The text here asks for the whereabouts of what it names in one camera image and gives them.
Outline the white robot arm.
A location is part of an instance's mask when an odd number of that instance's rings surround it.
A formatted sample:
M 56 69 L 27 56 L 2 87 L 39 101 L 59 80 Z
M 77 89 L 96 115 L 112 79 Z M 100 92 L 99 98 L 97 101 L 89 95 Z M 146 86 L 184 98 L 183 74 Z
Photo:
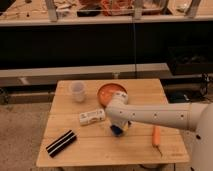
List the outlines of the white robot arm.
M 213 103 L 130 105 L 127 101 L 124 92 L 112 96 L 105 111 L 113 125 L 122 129 L 133 121 L 194 132 L 190 169 L 213 170 Z

